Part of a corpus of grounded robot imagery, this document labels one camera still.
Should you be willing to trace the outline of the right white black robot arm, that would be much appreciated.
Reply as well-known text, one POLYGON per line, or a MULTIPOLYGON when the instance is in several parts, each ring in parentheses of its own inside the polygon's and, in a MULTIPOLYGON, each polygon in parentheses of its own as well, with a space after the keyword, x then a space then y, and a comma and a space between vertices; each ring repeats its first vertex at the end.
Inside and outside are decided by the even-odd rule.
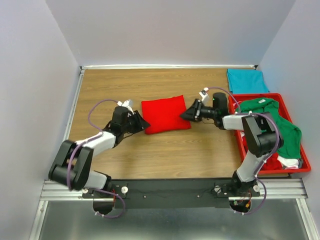
POLYGON ((254 189, 258 181, 258 173, 267 159, 282 147, 283 137, 270 113, 230 114, 225 93, 214 93, 212 106, 205 105, 209 95, 204 90, 199 94, 202 99, 195 99, 180 117, 195 123, 203 119, 211 119, 221 130, 236 130, 244 133, 248 151, 242 164, 233 173, 230 182, 216 184, 214 191, 218 197, 245 196, 254 189))

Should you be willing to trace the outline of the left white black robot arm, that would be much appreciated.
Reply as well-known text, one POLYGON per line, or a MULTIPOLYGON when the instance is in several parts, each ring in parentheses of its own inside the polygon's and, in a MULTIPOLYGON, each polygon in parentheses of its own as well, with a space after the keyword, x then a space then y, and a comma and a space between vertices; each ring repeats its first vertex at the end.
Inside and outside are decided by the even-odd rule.
POLYGON ((150 124, 140 113, 128 107, 117 106, 112 119, 98 134, 78 141, 62 142, 48 172, 48 178, 65 185, 69 190, 93 189, 101 198, 112 190, 112 178, 91 170, 93 158, 106 150, 113 149, 125 138, 146 130, 150 124))

